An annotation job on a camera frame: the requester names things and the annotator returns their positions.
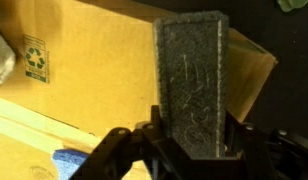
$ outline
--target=recycle logo label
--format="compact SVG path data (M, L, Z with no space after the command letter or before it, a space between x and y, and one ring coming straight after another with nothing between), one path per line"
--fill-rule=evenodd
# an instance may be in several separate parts
M45 42L28 35L24 35L23 40L26 76L49 83L49 52Z
M33 67L37 67L38 69L42 69L44 64L45 64L45 61L44 61L44 58L41 57L41 55L42 54L41 54L40 50L30 48L28 50L28 53L26 54L26 59L27 59L29 65L33 66Z

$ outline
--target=green object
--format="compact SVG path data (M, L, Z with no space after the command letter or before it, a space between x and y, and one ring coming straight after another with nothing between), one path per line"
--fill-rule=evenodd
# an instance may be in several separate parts
M282 11L290 12L293 9L304 7L308 3L308 0L277 0L277 3L280 5Z
M35 65L36 65L36 67L37 67L38 69L43 69L44 64L45 64L45 61L44 61L44 59L43 59L42 57L40 57L40 58L38 59L39 62L36 62L36 61L32 60L32 55L35 55L35 53L36 53L37 56L41 56L41 55L42 55L41 52L40 52L40 50L34 49L34 48L30 48L30 49L28 50L28 52L29 52L29 53L26 54L26 59L27 59L29 65L30 65L30 66L33 66L33 67L35 67Z

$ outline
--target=cardboard box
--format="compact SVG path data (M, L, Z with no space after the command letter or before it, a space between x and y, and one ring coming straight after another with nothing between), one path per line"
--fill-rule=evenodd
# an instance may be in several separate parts
M103 137L150 119L151 21L173 13L127 0L88 2L0 0L0 33L18 56L0 98ZM242 122L276 60L235 30L229 39L227 109Z

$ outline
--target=recycling symbol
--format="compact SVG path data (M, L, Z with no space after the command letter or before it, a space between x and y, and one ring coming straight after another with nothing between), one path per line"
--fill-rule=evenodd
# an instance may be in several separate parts
M28 53L26 53L26 59L30 66L37 67L38 69L42 69L44 67L45 61L44 58L41 57L40 50L36 48L30 48Z

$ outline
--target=dark background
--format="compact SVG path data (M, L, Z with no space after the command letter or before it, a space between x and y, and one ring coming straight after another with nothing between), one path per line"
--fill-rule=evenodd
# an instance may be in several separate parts
M175 12L220 10L230 26L273 53L272 71L248 120L260 129L295 131L308 138L308 4L289 13L275 0L137 0Z

